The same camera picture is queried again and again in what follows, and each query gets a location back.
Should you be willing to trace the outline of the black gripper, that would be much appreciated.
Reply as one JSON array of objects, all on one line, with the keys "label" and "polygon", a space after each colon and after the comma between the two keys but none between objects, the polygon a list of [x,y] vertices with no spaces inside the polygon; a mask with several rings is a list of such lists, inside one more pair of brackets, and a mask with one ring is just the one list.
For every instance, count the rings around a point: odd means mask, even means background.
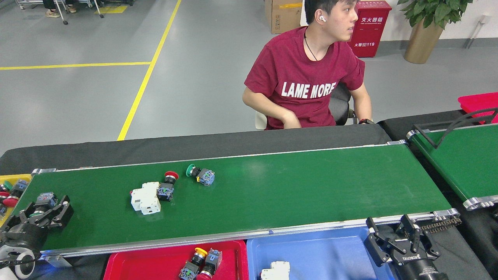
[{"label": "black gripper", "polygon": [[10,229],[1,232],[1,243],[10,247],[42,249],[49,234],[48,228],[66,227],[74,210],[69,196],[63,196],[61,202],[54,208],[39,215],[39,226],[30,220],[30,215],[34,213],[35,209],[31,209],[11,215],[8,221]]},{"label": "black gripper", "polygon": [[[372,217],[366,219],[369,234],[365,239],[365,246],[377,266],[382,266],[394,256],[393,251],[403,253],[403,248],[398,246],[395,239],[382,235]],[[400,218],[397,233],[407,237],[409,253],[401,259],[394,259],[398,277],[401,280],[448,280],[446,273],[439,272],[432,260],[438,258],[440,250],[432,234],[433,225],[418,226],[408,215]]]}]

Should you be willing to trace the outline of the person's right hand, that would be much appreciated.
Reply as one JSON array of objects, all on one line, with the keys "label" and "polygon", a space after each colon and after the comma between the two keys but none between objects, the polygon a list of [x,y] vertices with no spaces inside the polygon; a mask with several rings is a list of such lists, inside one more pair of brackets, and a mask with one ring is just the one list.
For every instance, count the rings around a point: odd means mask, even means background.
[{"label": "person's right hand", "polygon": [[288,110],[281,119],[284,129],[299,129],[302,128],[300,120],[291,110]]}]

